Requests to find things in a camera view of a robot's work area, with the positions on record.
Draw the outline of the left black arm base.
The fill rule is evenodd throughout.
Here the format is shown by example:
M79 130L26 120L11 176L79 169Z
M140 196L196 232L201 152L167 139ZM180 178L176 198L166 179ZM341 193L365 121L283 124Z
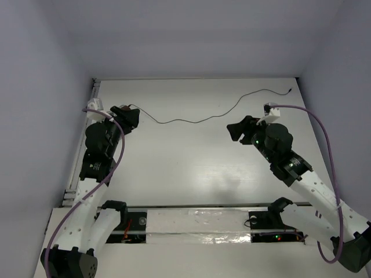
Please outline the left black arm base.
M108 209L113 209L114 211L119 212L120 223L112 230L106 240L107 244L146 243L146 211L129 211L125 202L108 200L99 207L99 210L94 217L94 221L97 222L100 219L100 216Z

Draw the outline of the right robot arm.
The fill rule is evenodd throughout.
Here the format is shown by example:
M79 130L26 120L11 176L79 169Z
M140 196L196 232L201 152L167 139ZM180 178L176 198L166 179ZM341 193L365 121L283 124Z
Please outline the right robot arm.
M358 214L319 178L312 166L292 150L293 136L279 123L246 116L227 125L233 141L254 146L273 175L298 193L318 215L280 197L268 207L268 222L298 229L326 246L347 270L357 273L370 261L370 221Z

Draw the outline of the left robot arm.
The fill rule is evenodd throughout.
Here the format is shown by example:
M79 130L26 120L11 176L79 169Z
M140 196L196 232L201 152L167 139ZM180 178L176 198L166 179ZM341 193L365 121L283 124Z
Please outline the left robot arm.
M138 127L139 109L128 106L103 111L90 103L83 109L93 120L85 130L85 153L79 174L80 183L68 213L52 233L41 254L47 277L95 277L97 254L115 228L128 224L125 202L101 202L123 153L114 158L125 136Z

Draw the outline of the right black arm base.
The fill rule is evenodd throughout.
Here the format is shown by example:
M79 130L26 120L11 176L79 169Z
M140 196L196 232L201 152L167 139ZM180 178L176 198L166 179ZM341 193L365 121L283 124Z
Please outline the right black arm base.
M248 212L248 218L243 225L250 229L252 243L305 243L307 235L282 222L281 213L285 207L292 204L291 200L280 197L271 203L266 211Z

